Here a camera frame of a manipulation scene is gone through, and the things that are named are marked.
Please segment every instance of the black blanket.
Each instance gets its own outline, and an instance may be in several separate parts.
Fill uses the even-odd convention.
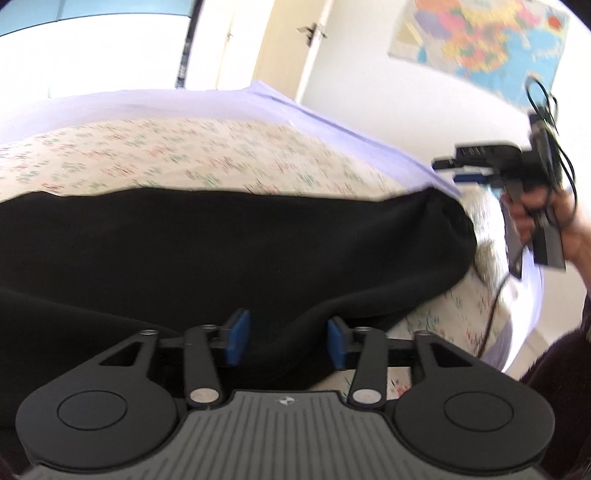
[[[238,307],[251,340],[225,387],[310,387],[332,371],[329,317],[387,329],[461,280],[475,249],[461,205],[435,189],[383,202],[138,189],[1,203],[0,442],[27,394],[93,355]]]

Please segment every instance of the hand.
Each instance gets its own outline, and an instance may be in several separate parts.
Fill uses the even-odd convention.
[[[558,224],[565,225],[561,232],[564,259],[577,266],[582,257],[591,252],[591,222],[581,208],[577,208],[573,218],[574,197],[572,193],[552,193],[548,198],[548,190],[540,187],[524,193],[520,202],[514,202],[506,193],[502,195],[501,200],[509,210],[513,227],[523,245],[529,243],[535,228],[534,220],[527,214],[526,209],[541,209],[548,201],[549,205],[554,208]]]

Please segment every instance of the cord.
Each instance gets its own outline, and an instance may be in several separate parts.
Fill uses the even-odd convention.
[[[531,96],[530,88],[533,84],[537,85],[542,90],[542,94],[544,95],[545,109],[543,112],[540,110],[540,107],[536,104],[536,102],[534,102],[534,100]],[[556,150],[559,153],[558,161],[560,162],[560,168],[564,171],[564,175],[566,176],[567,180],[569,181],[570,188],[573,192],[574,208],[573,208],[573,213],[571,215],[571,218],[569,219],[568,222],[563,223],[563,224],[553,223],[553,225],[555,227],[560,228],[560,229],[564,229],[564,228],[567,228],[568,226],[570,226],[570,224],[574,221],[574,218],[577,213],[577,208],[579,206],[579,195],[577,194],[577,189],[575,186],[576,173],[574,171],[573,163],[570,161],[569,156],[564,152],[563,148],[560,146],[560,144],[558,143],[558,140],[556,138],[557,134],[558,134],[558,129],[556,128],[556,122],[558,120],[558,100],[554,95],[552,95],[551,93],[548,93],[548,91],[546,90],[544,85],[538,79],[533,78],[533,77],[529,77],[527,79],[527,81],[525,82],[525,94],[527,95],[527,98],[530,101],[530,104],[531,104],[532,108],[534,109],[535,113],[544,122],[544,128],[547,130],[547,132],[550,136],[550,141],[554,144],[554,146],[556,147]],[[546,198],[545,205],[544,205],[544,211],[546,211],[546,212],[548,212],[548,209],[550,207],[550,196],[552,195],[552,193],[556,193],[558,191],[558,189],[560,188],[560,186],[557,184],[555,179],[553,179],[552,184],[553,184],[553,188],[548,191],[548,196]],[[511,267],[514,266],[519,261],[519,259],[523,256],[523,252],[527,248],[527,243],[528,242],[526,242],[525,246],[523,247],[523,249],[520,250],[519,254],[514,259],[512,259],[512,261],[509,263],[509,270],[511,270]],[[478,353],[476,355],[477,358],[482,358],[482,355],[484,354],[484,351],[486,349],[486,344],[488,343],[488,340],[491,336],[492,324],[495,319],[495,313],[496,313],[496,310],[497,310],[497,307],[499,304],[499,299],[501,298],[501,292],[510,278],[511,278],[511,273],[507,272],[507,274],[501,280],[501,283],[499,284],[498,288],[496,289],[495,297],[494,297],[494,300],[491,305],[491,310],[489,312],[488,320],[486,322],[486,328],[484,331],[484,335],[482,336],[482,340],[480,341],[480,346],[478,347]]]
[[[499,304],[499,299],[501,298],[501,292],[503,291],[503,288],[505,287],[505,285],[507,284],[507,282],[511,278],[511,266],[517,264],[517,262],[519,261],[519,259],[523,255],[523,252],[525,251],[526,248],[527,247],[523,247],[519,251],[519,254],[516,255],[515,258],[512,260],[512,262],[509,264],[509,271],[505,274],[505,276],[501,280],[501,283],[499,283],[499,286],[496,289],[495,299],[492,301],[491,310],[488,314],[488,320],[486,321],[486,328],[484,331],[484,335],[482,336],[482,340],[480,340],[480,346],[478,347],[478,353],[476,354],[477,358],[482,358],[482,355],[484,354],[484,350],[486,348],[486,344],[488,343],[488,339],[491,336],[492,324],[495,319],[495,313],[496,313],[496,308]]]

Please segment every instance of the blue clip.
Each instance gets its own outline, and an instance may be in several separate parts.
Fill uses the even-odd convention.
[[[333,367],[337,370],[345,370],[347,358],[345,340],[343,333],[333,319],[328,321],[327,334],[326,349]]]
[[[251,329],[251,314],[244,310],[228,332],[228,345],[226,347],[226,364],[229,367],[240,365],[242,354],[248,343],[248,335]]]

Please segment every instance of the white door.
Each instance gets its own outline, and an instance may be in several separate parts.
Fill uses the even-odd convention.
[[[253,78],[299,102],[311,75],[334,0],[275,0]],[[305,29],[317,25],[309,43]]]

